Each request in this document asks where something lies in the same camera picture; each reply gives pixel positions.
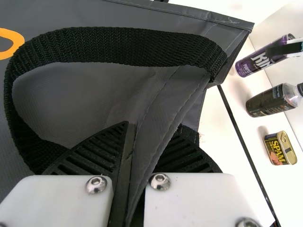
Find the gray fabric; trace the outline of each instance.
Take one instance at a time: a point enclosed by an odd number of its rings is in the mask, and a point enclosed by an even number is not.
[[[188,112],[186,113],[186,115],[182,120],[183,125],[186,125],[187,127],[195,131],[198,131],[199,129],[200,116],[201,116],[205,95],[206,95],[206,90],[203,91],[202,94],[200,94],[200,96],[196,99],[196,101],[194,102],[192,107],[188,110]]]
[[[71,26],[191,33],[217,42],[228,56],[253,26],[217,13],[149,0],[5,0],[0,2],[0,22],[0,27],[19,32],[26,41]],[[9,45],[10,42],[0,39],[1,50]],[[0,61],[1,87],[8,61]],[[208,79],[205,70],[189,66],[56,63],[18,78],[13,97],[20,116],[42,139],[68,148],[120,121],[137,125],[127,216],[130,220],[146,184],[142,179],[152,173],[177,126],[193,104],[199,102]],[[3,90],[0,95],[1,201],[31,172],[10,138]]]

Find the bag seam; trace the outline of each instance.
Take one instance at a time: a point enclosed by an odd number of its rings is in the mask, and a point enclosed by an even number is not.
[[[168,130],[166,131],[165,135],[163,136],[162,142],[160,142],[160,144],[158,145],[158,147],[157,147],[157,149],[156,149],[156,152],[155,152],[155,153],[153,154],[153,156],[151,157],[150,162],[149,162],[149,164],[148,164],[147,166],[150,166],[150,165],[151,165],[151,162],[153,161],[155,155],[158,153],[158,149],[159,149],[159,147],[162,145],[163,140],[165,139],[165,137],[167,136],[168,132],[170,131],[170,129],[171,129],[171,127],[172,127],[174,121],[175,121],[176,118],[179,116],[179,113],[181,112],[181,110],[183,109],[183,107],[186,105],[186,103],[190,100],[190,98],[193,96],[193,94],[194,94],[194,93],[198,90],[198,88],[201,86],[201,84],[203,83],[203,81],[204,81],[204,80],[201,80],[199,86],[194,90],[194,92],[189,96],[189,98],[186,100],[186,102],[185,102],[185,103],[181,106],[181,108],[177,111],[176,116],[175,116],[174,119],[171,121],[171,124],[170,124]],[[141,180],[140,180],[140,184],[139,184],[138,187],[136,188],[135,194],[138,193],[138,190],[139,190],[139,188],[140,188],[140,185],[142,184],[142,179],[144,179],[144,177],[145,177],[147,171],[148,171],[148,168],[144,171],[143,177],[142,177]]]
[[[199,20],[214,22],[214,23],[217,23],[217,24],[220,24],[220,25],[229,25],[231,27],[243,29],[243,30],[246,30],[246,31],[249,31],[249,32],[252,31],[252,29],[250,29],[250,28],[239,26],[239,25],[235,25],[235,24],[233,24],[231,22],[228,22],[228,21],[214,20],[214,19],[210,19],[210,18],[194,16],[194,15],[187,14],[187,13],[176,12],[176,11],[173,11],[173,10],[159,9],[159,8],[154,8],[154,7],[150,7],[150,6],[143,6],[143,5],[139,5],[139,4],[135,4],[135,3],[130,3],[130,2],[125,2],[125,1],[120,1],[120,0],[103,0],[103,1],[115,2],[115,3],[118,3],[118,4],[124,4],[124,5],[139,7],[139,8],[143,8],[143,9],[151,9],[151,10],[155,10],[155,11],[166,12],[166,13],[171,13],[171,14],[185,16],[185,17],[191,17],[191,18],[195,18],[195,19],[199,19]]]

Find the white table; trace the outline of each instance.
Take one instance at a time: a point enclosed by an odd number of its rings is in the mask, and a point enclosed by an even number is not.
[[[248,39],[237,59],[254,51]],[[271,87],[263,70],[246,78],[239,77],[231,70],[222,84],[234,118],[281,226],[301,226],[303,152],[294,132],[284,113],[252,118],[245,110],[246,100]],[[272,165],[262,141],[263,136],[282,130],[288,134],[298,158],[297,164],[293,166]]]
[[[199,125],[200,147],[224,173],[232,174],[259,218],[269,227],[274,217],[250,167],[217,87],[207,90]]]
[[[169,3],[195,7],[254,22],[262,22],[288,1],[274,0],[170,0]],[[248,39],[239,56],[240,59],[254,52]],[[233,116],[243,136],[252,161],[257,169],[277,218],[283,227],[300,226],[303,204],[303,152],[284,113],[251,118],[245,111],[245,102],[254,95],[271,88],[264,71],[247,78],[236,75],[232,69],[222,84],[223,91]],[[294,166],[273,166],[268,158],[262,137],[284,130],[296,152],[298,163]],[[260,223],[268,227],[274,221],[264,200],[257,180],[245,156],[232,122],[227,114],[216,87],[207,91],[202,110],[199,132],[200,147],[204,149],[225,173],[237,177],[240,187],[259,217]]]

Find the black webbing strap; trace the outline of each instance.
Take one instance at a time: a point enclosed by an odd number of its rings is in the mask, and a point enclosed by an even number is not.
[[[192,65],[214,78],[227,60],[213,41],[192,34],[123,27],[71,27],[25,42],[11,57],[4,79],[4,107],[12,138],[22,158],[41,174],[68,149],[42,140],[18,115],[12,98],[15,79],[54,62],[108,62],[132,66]]]

